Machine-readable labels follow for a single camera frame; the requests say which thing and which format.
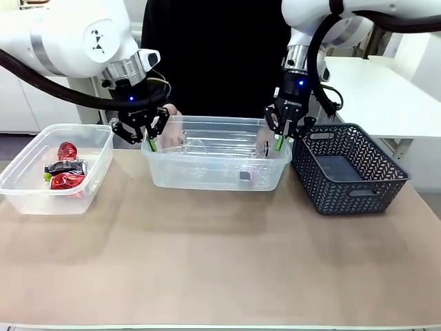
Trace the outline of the person's left hand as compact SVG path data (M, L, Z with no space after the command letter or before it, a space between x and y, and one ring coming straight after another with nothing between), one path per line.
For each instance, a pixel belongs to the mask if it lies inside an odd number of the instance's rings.
M259 127L258 132L256 134L256 147L257 150L264 150L264 148L268 147L270 152L275 151L276 146L276 138L273 131L268 127L266 120L263 119L263 125Z

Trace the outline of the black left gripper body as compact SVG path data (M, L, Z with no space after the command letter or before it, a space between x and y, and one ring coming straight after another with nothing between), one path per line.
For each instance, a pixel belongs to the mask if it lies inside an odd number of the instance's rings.
M131 106L117 110L118 119L131 119L134 114L155 112L165 100L165 87L161 83L150 83L147 78L136 85L129 79L120 79L112 82L109 79L101 80L101 87L108 90L113 101L130 103Z

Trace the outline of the person's right hand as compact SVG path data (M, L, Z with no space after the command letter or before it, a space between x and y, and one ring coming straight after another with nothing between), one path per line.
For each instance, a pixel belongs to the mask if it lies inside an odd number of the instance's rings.
M185 140L182 113L172 103L167 103L163 107L168 110L170 118L161 135L161 147L173 148L183 144Z

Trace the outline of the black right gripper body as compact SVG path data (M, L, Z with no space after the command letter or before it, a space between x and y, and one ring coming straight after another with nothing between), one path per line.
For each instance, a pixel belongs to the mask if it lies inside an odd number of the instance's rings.
M301 116L305 116L309 112L311 91L309 77L304 72L284 71L275 100L279 114L283 116L290 110L293 113L298 110Z

